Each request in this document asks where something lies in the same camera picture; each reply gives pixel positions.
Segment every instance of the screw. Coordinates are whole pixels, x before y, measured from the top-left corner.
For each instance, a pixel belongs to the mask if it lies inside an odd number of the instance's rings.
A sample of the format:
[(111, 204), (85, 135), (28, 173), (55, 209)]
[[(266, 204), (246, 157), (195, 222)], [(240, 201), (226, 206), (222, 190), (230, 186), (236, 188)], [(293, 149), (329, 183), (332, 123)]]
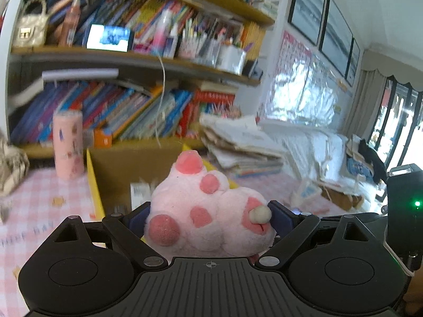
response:
[(149, 256), (144, 259), (144, 264), (149, 267), (157, 267), (163, 264), (164, 260), (158, 256)]
[(265, 256), (259, 259), (259, 263), (265, 267), (273, 267), (279, 264), (279, 259), (274, 256)]

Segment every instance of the toy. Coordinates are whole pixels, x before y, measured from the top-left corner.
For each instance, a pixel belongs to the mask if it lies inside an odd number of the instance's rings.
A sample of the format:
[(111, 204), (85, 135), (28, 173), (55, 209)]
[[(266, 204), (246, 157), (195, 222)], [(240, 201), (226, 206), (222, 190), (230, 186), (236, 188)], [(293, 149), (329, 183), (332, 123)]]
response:
[(255, 190), (229, 189), (217, 170), (207, 171), (200, 155), (182, 152), (169, 176), (151, 196), (145, 241), (169, 261), (173, 257), (249, 257), (272, 245), (272, 213)]

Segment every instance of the yellow box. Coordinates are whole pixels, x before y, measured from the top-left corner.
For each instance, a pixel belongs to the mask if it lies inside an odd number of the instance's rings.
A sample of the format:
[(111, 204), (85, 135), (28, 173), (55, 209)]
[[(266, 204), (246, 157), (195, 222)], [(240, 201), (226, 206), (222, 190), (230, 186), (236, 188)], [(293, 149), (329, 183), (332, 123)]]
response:
[[(162, 182), (169, 174), (178, 155), (191, 148), (184, 142), (192, 143), (195, 149), (204, 148), (198, 142), (179, 138), (155, 139), (122, 143), (111, 148), (87, 150), (88, 184), (94, 201), (96, 219), (114, 212), (114, 207), (131, 206), (130, 184), (144, 180)], [(203, 160), (208, 171), (216, 169)], [(229, 180), (230, 188), (238, 185)]]

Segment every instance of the ceiling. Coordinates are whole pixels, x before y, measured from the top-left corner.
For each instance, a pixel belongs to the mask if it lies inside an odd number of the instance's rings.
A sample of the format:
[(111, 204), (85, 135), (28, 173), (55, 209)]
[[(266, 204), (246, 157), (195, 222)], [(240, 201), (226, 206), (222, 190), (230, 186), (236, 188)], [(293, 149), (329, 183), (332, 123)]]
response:
[(335, 0), (361, 50), (423, 71), (423, 0)]

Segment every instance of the framed picture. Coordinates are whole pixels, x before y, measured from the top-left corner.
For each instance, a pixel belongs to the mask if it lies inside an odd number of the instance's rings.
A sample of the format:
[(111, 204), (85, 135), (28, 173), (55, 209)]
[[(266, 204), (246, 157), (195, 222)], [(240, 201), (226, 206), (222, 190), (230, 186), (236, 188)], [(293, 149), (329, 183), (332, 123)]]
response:
[(350, 58), (352, 32), (334, 0), (327, 0), (320, 51), (343, 77)]
[(292, 0), (288, 22), (314, 45), (320, 33), (324, 0)]
[(348, 72), (345, 77), (345, 79), (351, 86), (354, 84), (354, 78), (355, 78), (355, 74), (357, 73), (359, 57), (360, 57), (360, 48), (358, 47), (358, 44), (354, 39), (352, 44), (350, 65), (348, 66)]

